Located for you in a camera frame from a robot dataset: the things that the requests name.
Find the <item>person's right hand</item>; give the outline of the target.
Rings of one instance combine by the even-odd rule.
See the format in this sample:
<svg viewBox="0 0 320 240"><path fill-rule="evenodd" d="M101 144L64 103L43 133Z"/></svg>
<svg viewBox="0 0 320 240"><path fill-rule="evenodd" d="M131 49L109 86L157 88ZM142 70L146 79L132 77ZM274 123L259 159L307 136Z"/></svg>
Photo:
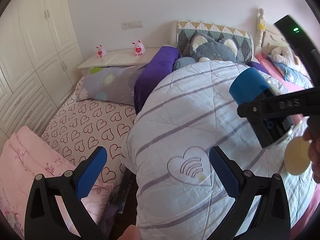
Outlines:
<svg viewBox="0 0 320 240"><path fill-rule="evenodd" d="M319 147L319 136L315 137L312 135L310 128L308 127L303 134L304 141L311 141L308 156L312 162L313 179L319 184L320 183L320 147Z"/></svg>

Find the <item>person's left hand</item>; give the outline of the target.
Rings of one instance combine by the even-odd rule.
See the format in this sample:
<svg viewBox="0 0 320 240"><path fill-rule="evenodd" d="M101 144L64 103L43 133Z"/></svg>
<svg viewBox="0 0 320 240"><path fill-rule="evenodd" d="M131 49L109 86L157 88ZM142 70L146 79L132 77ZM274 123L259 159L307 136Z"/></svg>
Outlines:
<svg viewBox="0 0 320 240"><path fill-rule="evenodd" d="M124 233L118 238L118 240L141 240L142 235L140 230L135 225L130 225Z"/></svg>

